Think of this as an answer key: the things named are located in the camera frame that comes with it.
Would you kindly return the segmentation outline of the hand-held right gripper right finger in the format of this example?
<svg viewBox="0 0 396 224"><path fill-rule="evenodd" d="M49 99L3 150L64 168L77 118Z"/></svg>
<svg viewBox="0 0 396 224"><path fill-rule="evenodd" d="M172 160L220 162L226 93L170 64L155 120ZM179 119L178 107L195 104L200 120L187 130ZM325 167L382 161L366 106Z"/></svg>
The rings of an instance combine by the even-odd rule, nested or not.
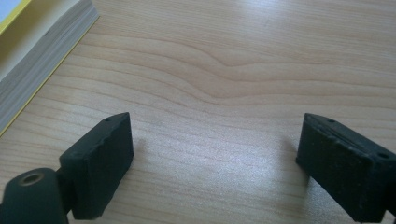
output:
<svg viewBox="0 0 396 224"><path fill-rule="evenodd" d="M342 123L306 113L296 162L358 222L396 221L396 154Z"/></svg>

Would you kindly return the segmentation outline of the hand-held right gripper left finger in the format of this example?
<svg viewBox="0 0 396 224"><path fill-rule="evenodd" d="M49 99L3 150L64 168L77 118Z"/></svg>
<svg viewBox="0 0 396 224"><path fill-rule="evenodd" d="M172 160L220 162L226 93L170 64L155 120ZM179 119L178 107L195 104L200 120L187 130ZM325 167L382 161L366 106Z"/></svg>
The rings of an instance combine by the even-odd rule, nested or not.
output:
<svg viewBox="0 0 396 224"><path fill-rule="evenodd" d="M64 210L75 219L100 217L134 157L130 114L101 120L60 157Z"/></svg>

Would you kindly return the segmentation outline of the yellow book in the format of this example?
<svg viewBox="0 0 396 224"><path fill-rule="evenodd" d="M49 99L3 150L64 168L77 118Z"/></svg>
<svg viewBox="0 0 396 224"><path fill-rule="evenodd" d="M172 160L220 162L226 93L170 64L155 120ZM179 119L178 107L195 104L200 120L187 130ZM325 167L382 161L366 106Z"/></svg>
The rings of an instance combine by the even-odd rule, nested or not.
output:
<svg viewBox="0 0 396 224"><path fill-rule="evenodd" d="M92 0L0 0L0 135L98 18Z"/></svg>

